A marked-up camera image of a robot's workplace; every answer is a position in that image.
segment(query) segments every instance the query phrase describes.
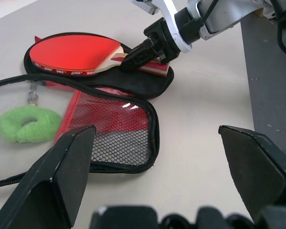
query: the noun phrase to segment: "white table surface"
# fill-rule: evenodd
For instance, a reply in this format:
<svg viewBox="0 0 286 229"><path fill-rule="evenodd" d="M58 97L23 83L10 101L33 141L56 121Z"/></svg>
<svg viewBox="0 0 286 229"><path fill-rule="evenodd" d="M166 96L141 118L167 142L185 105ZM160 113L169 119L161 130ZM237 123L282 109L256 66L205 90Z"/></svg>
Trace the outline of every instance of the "white table surface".
<svg viewBox="0 0 286 229"><path fill-rule="evenodd" d="M36 0L0 0L0 18L35 1Z"/></svg>
<svg viewBox="0 0 286 229"><path fill-rule="evenodd" d="M176 1L178 10L186 0ZM22 59L34 35L84 31L105 35L134 47L143 30L161 15L149 15L127 0L39 0L0 19L0 79L25 73ZM151 100L160 121L160 153L154 166L139 175L90 174L76 229L88 228L102 205L143 204L159 217L179 212L193 221L199 206L224 215L248 212L234 186L219 125L253 129L240 25L171 62L175 79ZM29 84L0 88L0 115L26 103ZM63 115L72 94L38 87L39 106ZM50 148L9 144L0 138L0 179L29 167ZM16 185L0 188L0 208Z"/></svg>

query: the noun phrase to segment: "gray surface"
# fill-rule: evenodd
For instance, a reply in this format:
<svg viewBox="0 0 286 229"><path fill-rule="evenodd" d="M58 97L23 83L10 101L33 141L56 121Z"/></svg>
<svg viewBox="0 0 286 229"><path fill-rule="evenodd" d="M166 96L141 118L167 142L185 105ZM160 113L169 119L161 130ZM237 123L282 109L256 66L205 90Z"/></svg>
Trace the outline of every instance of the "gray surface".
<svg viewBox="0 0 286 229"><path fill-rule="evenodd" d="M255 14L242 22L255 131L286 149L286 55L276 43L276 26Z"/></svg>

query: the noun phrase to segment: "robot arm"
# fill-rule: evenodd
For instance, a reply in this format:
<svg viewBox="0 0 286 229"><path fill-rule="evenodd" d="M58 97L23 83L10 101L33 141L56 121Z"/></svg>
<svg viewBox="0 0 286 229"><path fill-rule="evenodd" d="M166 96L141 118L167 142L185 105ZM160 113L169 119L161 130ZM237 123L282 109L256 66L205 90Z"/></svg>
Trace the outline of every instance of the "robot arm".
<svg viewBox="0 0 286 229"><path fill-rule="evenodd" d="M121 69L134 70L159 57L167 63L180 52L189 52L192 43L202 38L208 40L232 28L244 16L264 9L264 15L286 31L286 0L188 0L186 8L177 11L172 0L131 0L132 3L163 18L144 30L147 39L124 59ZM278 44L286 53L284 45Z"/></svg>

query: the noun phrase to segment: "black fabric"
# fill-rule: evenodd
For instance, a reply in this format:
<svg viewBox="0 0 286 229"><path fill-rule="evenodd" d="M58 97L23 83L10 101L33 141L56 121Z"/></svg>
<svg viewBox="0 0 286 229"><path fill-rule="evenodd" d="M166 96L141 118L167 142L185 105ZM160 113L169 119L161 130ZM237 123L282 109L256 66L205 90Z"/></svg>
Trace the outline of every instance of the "black fabric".
<svg viewBox="0 0 286 229"><path fill-rule="evenodd" d="M56 36L64 36L71 34L83 34L83 35L91 35L91 36L100 36L97 34L91 33L82 33L82 32L67 32L55 34L49 37L46 37L43 40L56 37ZM58 73L49 73L39 68L35 67L30 59L30 50L34 46L32 45L24 56L24 68L25 71L30 73L47 73L53 75L60 75ZM131 51L129 47L124 44L121 44L125 53ZM160 96L167 87L171 84L174 79L174 72L172 68L169 68L168 74L166 77L153 75L141 71L134 71L125 73L119 70L119 67L111 68L102 73L98 73L97 75L91 77L78 77L78 76L70 76L70 78L81 82L89 87L110 87L114 89L119 89L123 92L130 93L135 95L138 98L143 99L151 99Z"/></svg>

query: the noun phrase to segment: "red fabric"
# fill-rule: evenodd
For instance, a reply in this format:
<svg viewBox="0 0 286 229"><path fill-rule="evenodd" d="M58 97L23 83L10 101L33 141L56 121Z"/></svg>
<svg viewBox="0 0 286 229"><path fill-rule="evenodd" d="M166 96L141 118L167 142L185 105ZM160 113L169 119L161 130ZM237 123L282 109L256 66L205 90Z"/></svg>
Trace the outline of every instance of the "red fabric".
<svg viewBox="0 0 286 229"><path fill-rule="evenodd" d="M73 91L74 88L69 87L69 86L65 86L59 83L54 83L51 81L46 81L46 86L51 88L51 89L55 89L55 90L61 90L61 91Z"/></svg>
<svg viewBox="0 0 286 229"><path fill-rule="evenodd" d="M35 36L34 39L35 39L35 43L41 40L41 38L39 38L38 36Z"/></svg>
<svg viewBox="0 0 286 229"><path fill-rule="evenodd" d="M55 142L66 131L85 125L95 125L97 133L147 130L148 116L135 104L98 98L76 90Z"/></svg>

